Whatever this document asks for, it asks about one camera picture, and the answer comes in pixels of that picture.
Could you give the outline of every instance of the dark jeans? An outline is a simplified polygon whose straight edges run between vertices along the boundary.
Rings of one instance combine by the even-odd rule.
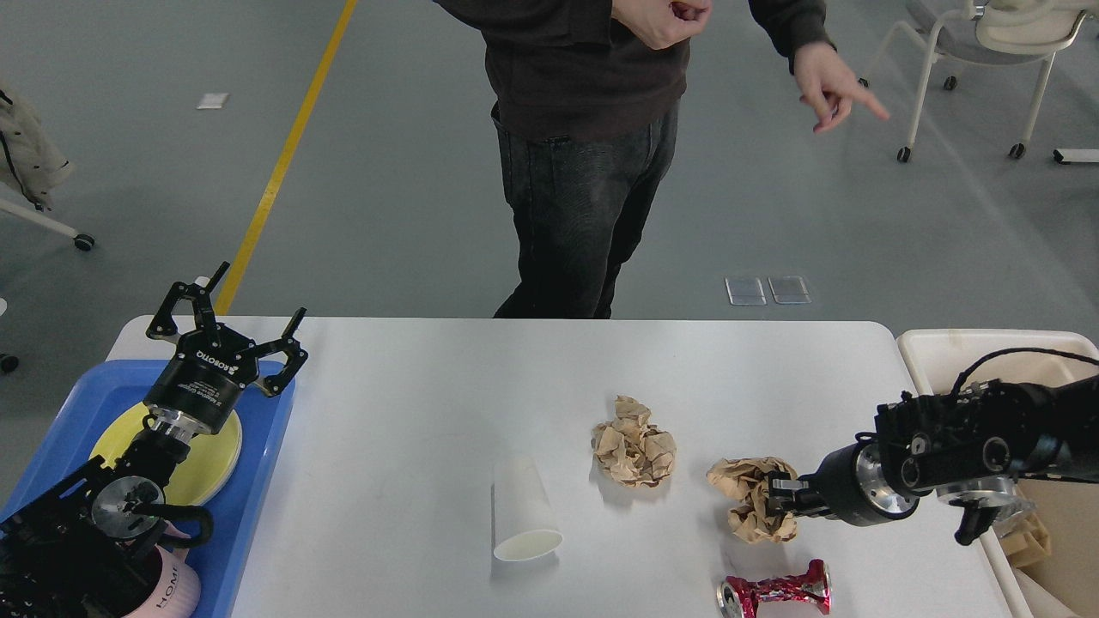
[[[671,165],[677,120],[678,104],[607,142],[529,142],[496,121],[520,276],[497,318],[611,317],[614,280]]]

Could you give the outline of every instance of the white table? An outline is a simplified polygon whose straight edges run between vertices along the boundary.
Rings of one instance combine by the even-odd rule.
[[[110,358],[167,357],[148,320]],[[287,319],[224,321],[266,341]],[[706,482],[722,457],[812,472],[873,430],[876,405],[912,389],[879,324],[307,318],[297,336],[311,356],[234,616],[715,617],[732,569],[787,575],[811,558],[831,569],[833,616],[1010,616],[981,550],[954,543],[959,509],[929,499],[872,528],[801,519],[790,543],[747,545]],[[591,429],[619,394],[676,439],[665,487],[621,488],[592,466]],[[534,455],[565,536],[529,563],[491,554],[491,465],[510,451]]]

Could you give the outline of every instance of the crumpled paper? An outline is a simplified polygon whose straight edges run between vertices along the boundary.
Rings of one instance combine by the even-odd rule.
[[[591,446],[600,467],[626,487],[656,487],[676,467],[676,441],[650,424],[652,413],[636,399],[619,395],[614,399],[617,418],[592,430]]]
[[[798,522],[792,514],[767,516],[767,473],[775,470],[798,473],[778,457],[721,460],[713,464],[706,479],[730,498],[744,503],[729,510],[729,527],[748,543],[768,540],[775,543],[789,541],[798,536]]]

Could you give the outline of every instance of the yellow plate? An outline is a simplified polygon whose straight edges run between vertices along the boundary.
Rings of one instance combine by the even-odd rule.
[[[144,404],[122,412],[96,442],[90,456],[102,455],[107,464],[113,466],[114,460],[126,452],[134,435],[144,429],[142,419],[146,415],[148,408]],[[176,467],[168,486],[164,488],[165,501],[169,505],[202,505],[213,497],[233,474],[243,437],[236,410],[229,415],[218,435],[196,435],[190,443],[191,452]]]

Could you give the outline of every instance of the black sweater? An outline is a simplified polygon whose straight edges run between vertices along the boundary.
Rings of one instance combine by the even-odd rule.
[[[663,115],[687,88],[689,41],[653,51],[611,0],[435,0],[481,32],[500,121],[528,140],[607,140]],[[779,54],[828,41],[823,0],[748,0]]]

